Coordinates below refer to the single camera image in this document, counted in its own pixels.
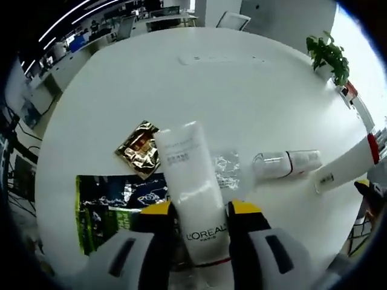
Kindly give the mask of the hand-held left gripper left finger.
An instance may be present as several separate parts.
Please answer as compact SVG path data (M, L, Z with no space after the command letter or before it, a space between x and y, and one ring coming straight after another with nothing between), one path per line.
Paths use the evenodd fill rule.
M133 230L119 230L86 267L86 289L167 289L175 248L170 201L144 208Z

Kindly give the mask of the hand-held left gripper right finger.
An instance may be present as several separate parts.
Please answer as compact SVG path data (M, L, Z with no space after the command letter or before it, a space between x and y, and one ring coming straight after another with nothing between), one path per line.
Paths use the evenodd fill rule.
M285 230L273 228L255 204L227 204L235 289L311 289L311 257Z

